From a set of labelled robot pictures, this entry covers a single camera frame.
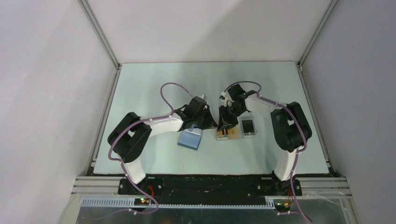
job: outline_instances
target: blue sponge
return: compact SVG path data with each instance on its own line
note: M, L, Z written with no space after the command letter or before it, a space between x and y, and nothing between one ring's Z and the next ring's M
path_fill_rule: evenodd
M198 150L199 144L202 139L202 130L199 128L193 128L192 130L186 129L182 132L177 143L180 146Z

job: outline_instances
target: white table surface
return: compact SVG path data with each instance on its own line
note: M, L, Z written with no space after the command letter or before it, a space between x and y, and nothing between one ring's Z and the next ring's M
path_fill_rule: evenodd
M262 85L261 94L275 101L297 101L312 129L307 150L300 155L298 174L328 173L318 135L294 62L127 63L122 65L105 132L96 160L95 174L121 174L120 164L107 157L107 137L128 112L139 116L169 113L160 87L176 82L193 95L206 94L215 120L219 117L220 93L231 83L251 80ZM257 90L254 84L242 84ZM177 86L164 87L174 108L191 97ZM257 135L251 139L217 141L215 130L205 130L198 151L177 145L180 132L150 138L140 155L148 174L270 174L281 149L275 142L271 120L253 113Z

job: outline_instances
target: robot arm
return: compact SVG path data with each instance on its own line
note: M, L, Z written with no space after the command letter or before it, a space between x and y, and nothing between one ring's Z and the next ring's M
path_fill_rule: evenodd
M197 125L198 128L205 130L217 127L209 105L205 101L205 96L194 97L188 105L174 111L172 115L164 115L153 119L143 119L134 112L128 113L109 135L107 142L112 145L116 138L131 124L139 121L139 124L133 126L114 146L114 152L125 164L127 174L131 179L138 183L145 176L139 156L149 137L166 133L178 132Z
M266 117L270 115L275 140L283 150L274 174L280 182L288 184L285 181L290 179L290 171L292 170L296 154L304 146L303 139L296 124L289 124L289 121L292 120L290 115L284 109L279 109L276 105L260 99L256 91L245 92L237 84L230 87L228 94L231 99L226 97L224 92L220 96L225 103L219 108L220 119L218 130L221 131L236 126L238 124L238 116L246 111L258 112ZM287 104L286 107L297 118L305 139L310 138L312 131L300 104L292 102Z

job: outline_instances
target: white wall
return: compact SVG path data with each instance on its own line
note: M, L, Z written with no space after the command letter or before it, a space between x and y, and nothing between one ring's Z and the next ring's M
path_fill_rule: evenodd
M120 62L298 61L330 0L90 0Z
M56 223L114 74L76 0L0 3L0 223Z
M396 2L344 0L303 72L363 223L394 223Z

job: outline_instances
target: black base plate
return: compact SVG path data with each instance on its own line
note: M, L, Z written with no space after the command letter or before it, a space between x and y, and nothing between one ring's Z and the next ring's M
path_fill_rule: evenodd
M158 203L187 205L260 205L264 196L287 196L290 189L276 189L271 175L148 175L138 184L151 195L149 185ZM302 195L300 181L294 181L294 190ZM141 195L126 178L118 194Z

